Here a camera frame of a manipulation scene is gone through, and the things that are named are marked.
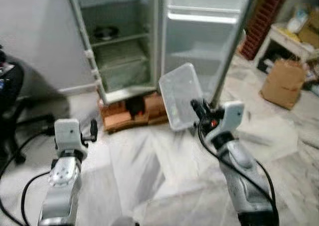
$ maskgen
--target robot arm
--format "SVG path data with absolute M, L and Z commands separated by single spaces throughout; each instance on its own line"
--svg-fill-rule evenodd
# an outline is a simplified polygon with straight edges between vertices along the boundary
M 273 226 L 276 217 L 270 201 L 241 172 L 264 192 L 268 184 L 257 171 L 254 157 L 231 134 L 241 123 L 242 102 L 227 102 L 217 110 L 211 110 L 203 99 L 192 100 L 191 105 L 200 119 L 199 133 L 205 136 L 205 146 L 214 147 L 220 168 L 226 178 L 228 192 L 242 226 Z
M 91 121 L 91 136 L 82 137 L 76 119 L 55 122 L 58 160 L 49 175 L 50 188 L 42 205 L 39 226 L 74 226 L 81 189 L 81 163 L 87 157 L 88 144 L 97 138 L 97 123 Z

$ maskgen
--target office chair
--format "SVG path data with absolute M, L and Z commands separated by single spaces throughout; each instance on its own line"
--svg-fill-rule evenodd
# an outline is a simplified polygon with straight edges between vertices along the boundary
M 20 125 L 33 122 L 46 121 L 54 123 L 52 114 L 42 115 L 22 122 L 17 122 L 22 111 L 30 105 L 31 101 L 17 101 L 23 84 L 24 71 L 18 63 L 7 63 L 6 55 L 0 45 L 0 161 L 7 159 L 19 148 L 15 131 Z M 20 153 L 15 158 L 16 164 L 25 162 L 25 155 Z

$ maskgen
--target refrigerator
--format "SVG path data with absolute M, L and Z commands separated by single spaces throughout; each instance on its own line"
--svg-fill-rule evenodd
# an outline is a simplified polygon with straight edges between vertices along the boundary
M 158 90 L 191 63 L 218 102 L 252 0 L 69 0 L 101 101 Z

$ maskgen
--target black cable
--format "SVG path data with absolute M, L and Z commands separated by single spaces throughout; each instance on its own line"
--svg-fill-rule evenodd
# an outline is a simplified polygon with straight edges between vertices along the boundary
M 27 139 L 20 147 L 19 149 L 13 154 L 13 156 L 7 161 L 7 163 L 4 165 L 4 167 L 1 169 L 0 172 L 0 181 L 2 176 L 4 175 L 5 170 L 7 169 L 7 167 L 9 166 L 9 164 L 15 159 L 15 157 L 20 153 L 20 151 L 33 139 L 37 138 L 38 136 L 46 133 L 47 130 L 43 130 L 33 136 L 31 136 L 29 139 Z M 15 222 L 17 225 L 19 226 L 25 226 L 23 223 L 21 223 L 19 220 L 17 220 L 13 215 L 11 215 L 8 210 L 4 207 L 2 200 L 1 200 L 1 196 L 0 196 L 0 209 L 3 212 L 4 215 L 6 215 L 9 219 L 11 219 L 13 222 Z
M 209 147 L 206 145 L 205 143 L 205 140 L 201 134 L 201 130 L 202 130 L 202 120 L 199 122 L 199 125 L 198 125 L 198 137 L 199 137 L 199 140 L 201 142 L 201 144 L 204 146 L 204 148 L 208 151 L 208 153 L 210 153 L 212 156 L 214 156 L 215 158 L 218 159 L 218 161 L 222 162 L 224 165 L 226 165 L 228 168 L 230 168 L 231 170 L 235 171 L 236 173 L 238 173 L 239 175 L 241 175 L 242 177 L 244 177 L 249 183 L 251 183 L 253 186 L 256 187 L 257 190 L 260 191 L 260 193 L 262 193 L 266 199 L 269 201 L 269 203 L 271 204 L 272 206 L 272 209 L 273 209 L 273 212 L 274 212 L 274 215 L 275 215 L 275 226 L 279 226 L 279 214 L 278 214 L 278 210 L 277 210 L 277 207 L 276 207 L 276 199 L 275 199 L 275 190 L 274 190 L 274 186 L 273 186 L 273 183 L 271 181 L 271 178 L 268 174 L 268 172 L 266 171 L 266 169 L 261 166 L 261 163 L 257 162 L 261 168 L 264 170 L 266 176 L 267 176 L 267 179 L 269 181 L 269 184 L 270 184 L 270 188 L 271 188 L 271 193 L 272 193 L 272 197 L 273 198 L 270 198 L 269 194 L 264 190 L 262 189 L 257 183 L 255 183 L 252 179 L 250 179 L 248 176 L 246 176 L 244 173 L 240 172 L 238 169 L 236 169 L 234 166 L 232 166 L 231 164 L 229 164 L 227 161 L 225 161 L 223 158 L 220 158 L 217 154 L 215 154 L 214 152 L 212 152 Z
M 26 226 L 30 226 L 31 224 L 28 222 L 28 219 L 26 218 L 26 214 L 25 214 L 25 196 L 26 196 L 26 192 L 29 188 L 29 186 L 31 185 L 31 183 L 36 180 L 37 178 L 40 178 L 41 176 L 44 176 L 44 175 L 48 175 L 50 173 L 50 171 L 47 171 L 45 173 L 42 173 L 42 174 L 39 174 L 35 177 L 33 177 L 31 180 L 28 181 L 28 183 L 25 185 L 24 189 L 23 189 L 23 193 L 22 193 L 22 197 L 21 197 L 21 214 L 22 214 L 22 217 L 23 217 L 23 220 L 26 224 Z

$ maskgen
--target marble floor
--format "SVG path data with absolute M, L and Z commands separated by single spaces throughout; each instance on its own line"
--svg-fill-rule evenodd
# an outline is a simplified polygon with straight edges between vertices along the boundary
M 270 173 L 282 226 L 314 226 L 319 221 L 319 98 L 302 91 L 296 106 L 282 109 L 258 91 L 265 74 L 234 57 L 221 102 L 242 100 L 243 122 L 235 134 Z M 78 226 L 109 226 L 131 216 L 142 226 L 238 226 L 218 163 L 187 131 L 168 124 L 138 127 L 112 135 L 102 131 L 95 93 L 43 102 L 26 115 L 54 112 L 75 117 L 88 132 L 91 118 L 100 131 L 82 164 Z M 31 128 L 21 129 L 23 141 Z M 24 165 L 11 165 L 0 185 L 6 208 L 21 219 L 20 198 L 34 175 L 49 169 L 53 137 L 41 136 L 25 150 Z M 46 177 L 30 186 L 27 216 L 37 224 L 47 190 Z M 13 225 L 0 213 L 0 225 Z

